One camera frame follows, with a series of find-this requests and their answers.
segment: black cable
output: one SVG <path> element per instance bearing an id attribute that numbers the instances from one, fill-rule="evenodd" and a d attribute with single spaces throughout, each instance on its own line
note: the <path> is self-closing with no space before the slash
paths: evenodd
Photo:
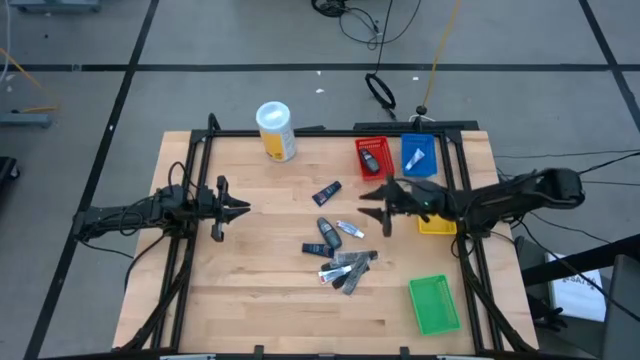
<path id="1" fill-rule="evenodd" d="M 99 250 L 99 251 L 104 251 L 104 252 L 110 252 L 110 253 L 113 253 L 113 254 L 122 255 L 122 256 L 124 256 L 124 257 L 129 258 L 129 259 L 133 259 L 133 256 L 128 255 L 128 254 L 125 254 L 125 253 L 123 253 L 123 252 L 121 252 L 121 251 L 118 251 L 118 250 L 105 249 L 105 248 L 101 248 L 101 247 L 98 247 L 98 246 L 89 245 L 89 244 L 87 244 L 87 243 L 86 243 L 86 242 L 84 242 L 84 241 L 78 241 L 78 242 L 79 242 L 80 244 L 82 244 L 82 245 L 84 245 L 84 246 L 86 246 L 86 247 L 88 247 L 88 248 L 94 249 L 94 250 Z"/>
<path id="2" fill-rule="evenodd" d="M 171 167 L 169 167 L 169 174 L 167 175 L 168 176 L 167 183 L 169 184 L 169 191 L 171 192 L 171 195 L 173 195 L 173 184 L 171 183 L 171 177 L 173 176 L 173 169 L 175 169 L 175 167 L 178 165 L 182 168 L 183 174 L 187 173 L 187 168 L 185 168 L 182 162 L 176 161 L 173 164 L 171 164 Z M 191 181 L 191 179 L 188 179 L 188 181 L 189 181 L 189 184 L 195 187 L 196 189 L 200 188 L 198 185 L 194 184 L 193 181 Z"/>
<path id="3" fill-rule="evenodd" d="M 581 230 L 581 229 L 574 229 L 574 228 L 572 228 L 572 227 L 568 227 L 568 226 L 564 226 L 564 225 L 559 225 L 559 224 L 552 223 L 552 222 L 551 222 L 551 221 L 549 221 L 549 220 L 545 220 L 545 219 L 541 218 L 541 217 L 540 217 L 540 215 L 538 215 L 538 214 L 534 213 L 533 211 L 530 211 L 529 213 L 530 213 L 531 215 L 535 216 L 538 220 L 542 221 L 543 223 L 545 223 L 545 224 L 547 224 L 547 225 L 555 226 L 555 227 L 557 227 L 557 228 L 559 228 L 559 229 L 563 229 L 563 230 L 568 230 L 568 231 L 578 232 L 578 233 L 581 233 L 581 234 L 583 234 L 583 235 L 586 235 L 586 236 L 588 236 L 588 237 L 590 237 L 590 238 L 592 238 L 592 239 L 594 239 L 594 240 L 598 240 L 598 241 L 602 241 L 602 242 L 607 243 L 607 244 L 611 244 L 611 241 L 606 240 L 606 239 L 603 239 L 603 238 L 598 237 L 598 236 L 595 236 L 595 235 L 592 235 L 592 234 L 589 234 L 588 232 L 586 232 L 586 231 L 584 231 L 584 230 Z"/>
<path id="4" fill-rule="evenodd" d="M 160 243 L 160 241 L 162 241 L 162 239 L 164 239 L 165 237 L 167 237 L 167 235 L 165 235 L 165 231 L 168 229 L 163 230 L 162 235 L 155 240 L 154 242 L 151 243 L 151 245 L 147 246 L 144 250 L 142 250 L 140 252 L 140 254 L 136 255 L 135 258 L 132 258 L 133 261 L 131 262 L 131 264 L 129 264 L 129 267 L 127 268 L 127 273 L 124 276 L 124 290 L 127 290 L 127 284 L 129 283 L 129 275 L 131 275 L 131 270 L 133 270 L 133 267 L 136 265 L 136 263 L 138 262 L 138 260 L 140 260 L 140 258 L 142 256 L 144 256 L 144 254 L 146 254 L 149 250 L 153 249 L 154 246 L 158 245 L 158 243 Z"/>
<path id="5" fill-rule="evenodd" d="M 595 180 L 582 180 L 583 184 L 602 184 L 602 185 L 619 185 L 619 186 L 640 186 L 639 183 L 621 183 L 615 181 L 595 181 Z"/>
<path id="6" fill-rule="evenodd" d="M 384 21 L 384 31 L 382 32 L 382 44 L 380 45 L 380 51 L 378 52 L 378 62 L 376 64 L 376 71 L 374 71 L 373 73 L 367 73 L 364 76 L 364 81 L 367 83 L 367 87 L 369 88 L 369 91 L 371 91 L 371 94 L 373 94 L 373 97 L 376 99 L 378 104 L 380 104 L 380 106 L 387 111 L 387 113 L 389 114 L 389 116 L 393 121 L 396 121 L 397 120 L 396 115 L 392 111 L 393 109 L 396 108 L 396 98 L 395 96 L 393 96 L 393 92 L 391 91 L 391 89 L 389 89 L 387 84 L 385 84 L 384 81 L 382 81 L 377 75 L 378 70 L 380 69 L 380 61 L 382 60 L 382 49 L 384 48 L 384 39 L 387 36 L 387 25 L 389 24 L 389 15 L 391 14 L 391 7 L 393 7 L 393 0 L 389 0 L 387 17 Z M 373 82 L 378 84 L 378 86 L 382 89 L 385 95 L 387 95 L 387 98 L 389 99 L 389 101 L 387 101 L 387 99 L 383 98 L 382 95 L 380 95 L 378 90 L 373 86 Z"/>
<path id="7" fill-rule="evenodd" d="M 382 49 L 384 48 L 384 39 L 387 36 L 387 25 L 389 24 L 389 15 L 391 15 L 392 6 L 393 6 L 393 0 L 389 0 L 387 17 L 384 19 L 384 30 L 382 30 L 382 43 L 380 43 L 380 51 L 378 52 L 378 62 L 376 63 L 376 71 L 373 72 L 373 75 L 378 74 L 378 69 L 380 68 L 380 60 L 382 59 Z"/>
<path id="8" fill-rule="evenodd" d="M 602 290 L 602 288 L 600 286 L 598 286 L 598 284 L 596 284 L 595 282 L 593 282 L 591 279 L 589 279 L 588 277 L 582 275 L 578 270 L 576 270 L 576 268 L 574 268 L 573 266 L 571 266 L 568 262 L 566 262 L 565 260 L 563 260 L 562 258 L 560 258 L 558 255 L 556 255 L 555 253 L 553 253 L 551 250 L 547 249 L 546 247 L 544 247 L 544 245 L 542 245 L 535 237 L 533 237 L 533 235 L 531 234 L 531 231 L 529 230 L 529 227 L 527 226 L 527 224 L 525 224 L 524 222 L 522 223 L 522 226 L 524 226 L 524 229 L 527 231 L 527 234 L 529 234 L 529 237 L 531 237 L 531 240 L 533 240 L 533 242 L 535 242 L 542 250 L 548 252 L 551 256 L 553 256 L 556 260 L 558 260 L 558 262 L 560 264 L 562 264 L 564 267 L 566 267 L 567 269 L 569 269 L 569 271 L 571 271 L 572 273 L 574 273 L 574 275 L 577 275 L 579 277 L 582 278 L 582 280 L 586 281 L 589 285 L 593 286 L 594 289 L 598 290 L 598 292 L 600 294 L 602 294 L 602 296 L 605 297 L 605 299 L 607 299 L 609 302 L 611 302 L 613 305 L 615 305 L 618 309 L 620 309 L 622 312 L 624 312 L 625 314 L 631 316 L 631 318 L 633 318 L 635 321 L 640 322 L 640 316 L 634 314 L 633 312 L 631 312 L 629 309 L 627 309 L 626 307 L 622 306 L 619 302 L 617 302 L 616 300 L 614 300 L 612 297 L 610 297 L 609 295 L 607 295 L 604 290 Z"/>
<path id="9" fill-rule="evenodd" d="M 615 159 L 615 160 L 611 160 L 611 161 L 604 162 L 604 163 L 602 163 L 602 164 L 600 164 L 600 165 L 592 166 L 592 167 L 590 167 L 590 168 L 588 168 L 588 169 L 586 169 L 586 170 L 579 171 L 579 172 L 578 172 L 578 174 L 582 175 L 582 174 L 586 174 L 586 173 L 588 173 L 588 172 L 590 172 L 590 171 L 594 171 L 594 170 L 602 169 L 602 168 L 603 168 L 603 167 L 605 167 L 605 166 L 609 166 L 609 165 L 611 165 L 611 164 L 617 163 L 618 161 L 622 161 L 622 160 L 624 160 L 624 159 L 628 159 L 628 158 L 630 158 L 630 157 L 634 157 L 634 156 L 638 156 L 638 155 L 640 155 L 640 151 L 638 151 L 638 152 L 634 152 L 633 154 L 625 155 L 625 156 L 623 156 L 623 157 L 621 157 L 621 158 L 617 158 L 617 159 Z"/>
<path id="10" fill-rule="evenodd" d="M 396 40 L 398 40 L 402 35 L 404 35 L 404 33 L 407 31 L 407 29 L 409 29 L 409 26 L 411 26 L 411 23 L 413 23 L 413 20 L 415 19 L 416 15 L 418 14 L 418 10 L 420 9 L 420 4 L 422 4 L 422 0 L 418 0 L 418 4 L 416 5 L 416 9 L 413 11 L 413 14 L 411 15 L 411 18 L 409 19 L 409 22 L 407 23 L 407 25 L 404 27 L 404 29 L 402 29 L 402 31 L 396 35 L 393 39 L 391 40 L 387 40 L 385 41 L 384 39 L 382 39 L 382 42 L 379 41 L 373 41 L 375 39 L 378 38 L 378 31 L 376 31 L 375 29 L 378 28 L 378 26 L 376 25 L 375 21 L 373 21 L 373 18 L 371 17 L 371 15 L 369 15 L 369 13 L 367 13 L 366 11 L 359 9 L 359 8 L 349 8 L 349 7 L 345 7 L 344 10 L 344 14 L 342 14 L 339 18 L 338 18 L 338 24 L 340 25 L 340 30 L 342 31 L 342 33 L 348 37 L 349 39 L 359 42 L 361 44 L 366 44 L 367 48 L 369 50 L 375 50 L 377 49 L 378 45 L 384 45 L 384 44 L 390 44 Z M 362 39 L 358 39 L 354 36 L 349 35 L 345 30 L 344 27 L 342 25 L 342 17 L 345 14 L 349 14 L 351 13 L 351 10 L 357 10 L 357 11 L 361 11 L 362 13 L 364 13 L 365 15 L 367 15 L 367 17 L 371 20 L 371 24 L 372 26 L 369 26 L 368 24 L 366 24 L 366 22 L 364 22 L 362 19 L 360 21 L 363 21 L 365 23 L 365 26 L 367 26 L 367 28 L 369 28 L 369 30 L 372 30 L 372 32 L 374 33 L 374 37 L 369 39 L 369 40 L 362 40 Z"/>
<path id="11" fill-rule="evenodd" d="M 118 232 L 120 232 L 120 235 L 122 236 L 132 236 L 133 234 L 137 233 L 138 230 L 140 230 L 142 228 L 142 225 L 144 223 L 144 216 L 142 216 L 142 214 L 140 214 L 139 212 L 130 212 L 131 208 L 140 204 L 141 202 L 147 201 L 149 199 L 152 199 L 155 195 L 149 195 L 149 196 L 145 196 L 142 199 L 134 202 L 133 204 L 127 206 L 124 211 L 122 212 L 122 214 L 120 214 L 120 222 L 118 223 Z M 127 214 L 133 214 L 133 215 L 137 215 L 138 219 L 140 219 L 140 221 L 138 222 L 138 225 L 132 229 L 130 232 L 125 232 L 125 230 L 122 228 L 124 226 L 124 218 L 127 216 Z"/>
<path id="12" fill-rule="evenodd" d="M 507 235 L 505 235 L 505 234 L 500 234 L 499 232 L 497 232 L 497 231 L 493 231 L 493 230 L 490 230 L 489 232 L 490 232 L 490 233 L 492 233 L 492 234 L 498 235 L 498 236 L 500 236 L 500 237 L 501 237 L 501 238 L 503 238 L 503 239 L 507 239 L 507 240 L 509 240 L 510 242 L 512 242 L 513 244 L 515 244 L 515 243 L 516 243 L 512 238 L 508 237 L 508 236 L 507 236 Z"/>
<path id="13" fill-rule="evenodd" d="M 545 158 L 545 157 L 567 157 L 567 156 L 583 156 L 583 155 L 597 155 L 597 154 L 624 154 L 624 153 L 635 152 L 635 151 L 640 151 L 640 149 L 587 151 L 587 152 L 580 152 L 580 153 L 544 154 L 544 155 L 495 155 L 494 158 L 539 159 L 539 158 Z"/>
<path id="14" fill-rule="evenodd" d="M 522 247 L 524 246 L 523 242 L 520 242 L 520 246 L 517 246 L 516 241 L 513 240 L 512 238 L 508 237 L 507 235 L 500 234 L 499 232 L 493 231 L 493 230 L 491 230 L 491 233 L 495 234 L 495 235 L 498 235 L 498 236 L 502 237 L 503 239 L 507 239 L 507 240 L 511 241 L 513 243 L 513 246 L 516 248 L 516 256 L 518 257 L 518 260 L 520 260 L 520 253 L 522 252 Z"/>
<path id="15" fill-rule="evenodd" d="M 496 170 L 502 175 L 505 179 L 512 178 L 513 175 L 506 174 L 504 171 L 500 170 L 499 167 L 496 167 Z M 598 181 L 598 180 L 582 180 L 583 184 L 601 184 L 601 185 L 618 185 L 618 186 L 640 186 L 640 183 L 625 183 L 625 182 L 617 182 L 617 181 Z"/>
<path id="16" fill-rule="evenodd" d="M 467 241 L 467 240 L 469 240 L 469 238 L 466 238 L 466 237 L 465 237 L 465 239 L 464 239 L 464 241 L 465 241 L 465 246 L 466 246 L 466 241 Z M 453 239 L 453 241 L 451 242 L 451 247 L 450 247 L 450 249 L 449 249 L 449 250 L 451 251 L 451 255 L 453 255 L 453 257 L 454 257 L 454 258 L 456 258 L 456 259 L 460 259 L 460 256 L 459 256 L 458 254 L 456 254 L 456 253 L 453 251 L 453 247 L 454 247 L 454 245 L 455 245 L 457 242 L 458 242 L 458 237 L 456 236 L 456 237 Z M 465 257 L 465 259 L 468 259 L 468 258 L 469 258 L 469 256 L 471 256 L 471 254 L 473 254 L 473 251 L 474 251 L 475 249 L 476 249 L 476 242 L 472 239 L 472 241 L 471 241 L 471 250 L 469 250 L 469 252 L 467 253 L 467 257 Z"/>
<path id="17" fill-rule="evenodd" d="M 522 219 L 515 219 L 513 222 L 514 223 L 517 222 L 517 224 L 511 226 L 511 230 L 513 230 L 513 229 L 517 228 L 518 226 L 522 225 Z"/>

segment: wooden table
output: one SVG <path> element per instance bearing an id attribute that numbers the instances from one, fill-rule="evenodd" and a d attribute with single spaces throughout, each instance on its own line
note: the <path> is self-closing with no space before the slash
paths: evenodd
<path id="1" fill-rule="evenodd" d="M 174 161 L 184 161 L 188 139 L 188 132 L 165 133 L 152 191 L 167 185 Z M 487 133 L 463 132 L 463 139 L 472 186 L 497 182 Z M 384 238 L 377 221 L 356 211 L 382 203 L 358 200 L 381 182 L 362 181 L 354 139 L 298 138 L 296 143 L 295 158 L 275 163 L 265 155 L 260 138 L 214 139 L 208 184 L 225 175 L 230 194 L 250 202 L 251 212 L 224 228 L 223 243 L 209 237 L 211 221 L 201 222 L 180 352 L 251 353 L 255 345 L 264 345 L 266 353 L 398 354 L 400 346 L 408 346 L 411 354 L 472 354 L 460 264 L 450 253 L 453 237 L 421 235 L 415 217 L 396 216 L 392 237 Z M 389 138 L 389 145 L 401 174 L 400 138 Z M 457 169 L 451 145 L 450 153 Z M 439 152 L 438 161 L 442 169 Z M 175 171 L 173 182 L 180 183 L 181 176 Z M 318 207 L 311 196 L 336 180 L 342 190 Z M 444 175 L 435 181 L 444 185 Z M 460 186 L 458 174 L 456 183 Z M 364 239 L 341 234 L 340 251 L 379 252 L 352 296 L 320 285 L 317 271 L 327 259 L 300 251 L 302 243 L 323 242 L 318 216 L 332 223 L 352 222 L 366 234 Z M 505 224 L 494 230 L 511 237 Z M 159 230 L 142 231 L 137 251 L 158 235 Z M 134 268 L 114 345 L 129 340 L 157 304 L 168 245 L 168 240 L 161 243 Z M 514 246 L 495 236 L 485 240 L 485 252 L 496 304 L 537 347 Z M 421 336 L 408 281 L 435 274 L 447 275 L 462 328 Z M 479 301 L 478 310 L 484 346 L 491 348 Z M 167 316 L 172 320 L 173 310 Z M 168 332 L 163 344 L 169 343 Z"/>

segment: small bottle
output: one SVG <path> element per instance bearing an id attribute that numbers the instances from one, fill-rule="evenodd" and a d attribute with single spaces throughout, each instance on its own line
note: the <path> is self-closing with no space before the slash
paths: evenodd
<path id="1" fill-rule="evenodd" d="M 296 142 L 291 127 L 291 113 L 279 101 L 262 104 L 256 112 L 260 137 L 269 157 L 278 162 L 289 161 L 296 154 Z"/>
<path id="2" fill-rule="evenodd" d="M 324 238 L 324 241 L 329 244 L 334 249 L 340 248 L 342 246 L 342 240 L 340 240 L 340 235 L 336 229 L 331 226 L 331 224 L 327 221 L 327 219 L 320 217 L 318 218 L 318 229 Z"/>

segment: gray concrete floor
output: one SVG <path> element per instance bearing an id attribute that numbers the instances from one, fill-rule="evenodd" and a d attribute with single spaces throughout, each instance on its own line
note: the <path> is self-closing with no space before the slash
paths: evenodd
<path id="1" fill-rule="evenodd" d="M 384 21 L 385 1 L 350 3 Z M 634 0 L 590 3 L 618 62 L 640 63 L 635 36 L 640 29 L 633 15 L 640 5 Z M 148 4 L 105 1 L 101 13 L 83 15 L 13 11 L 12 55 L 23 64 L 126 64 Z M 396 4 L 390 33 L 403 27 L 415 1 Z M 383 61 L 431 62 L 452 6 L 452 1 L 423 1 L 407 33 L 385 46 Z M 365 37 L 355 21 L 345 19 L 345 27 Z M 336 20 L 316 14 L 307 1 L 161 0 L 140 63 L 372 63 L 376 57 L 345 38 Z M 442 62 L 604 64 L 605 59 L 577 1 L 464 0 Z M 0 154 L 18 158 L 23 168 L 0 207 L 0 357 L 7 359 L 24 354 L 123 78 L 120 72 L 33 75 L 58 95 L 61 108 L 48 130 L 0 129 Z M 428 76 L 424 71 L 380 72 L 396 95 L 401 121 L 422 101 Z M 624 76 L 639 93 L 640 73 Z M 138 72 L 93 204 L 129 203 L 148 193 L 162 133 L 204 127 L 209 112 L 216 113 L 223 128 L 254 129 L 257 107 L 277 99 L 290 106 L 296 127 L 348 129 L 357 121 L 388 121 L 363 77 L 363 71 Z M 4 112 L 46 100 L 19 74 L 0 84 L 0 94 Z M 609 72 L 439 72 L 432 96 L 432 117 L 477 120 L 489 131 L 496 155 L 640 147 L 640 132 Z M 497 163 L 516 174 L 550 166 L 583 169 L 613 157 Z M 633 182 L 639 172 L 640 163 L 630 159 L 589 179 Z M 638 188 L 585 188 L 587 201 L 575 211 L 538 214 L 610 240 L 640 230 L 634 222 Z M 600 245 L 535 218 L 527 223 L 559 253 Z M 135 240 L 108 235 L 96 245 L 132 253 Z M 110 348 L 128 263 L 78 249 L 41 356 Z"/>

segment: green basket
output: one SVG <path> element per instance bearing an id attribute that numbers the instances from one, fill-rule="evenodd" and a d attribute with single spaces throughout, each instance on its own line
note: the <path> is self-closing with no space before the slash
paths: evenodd
<path id="1" fill-rule="evenodd" d="M 410 280 L 409 291 L 422 335 L 460 329 L 460 318 L 446 276 Z"/>

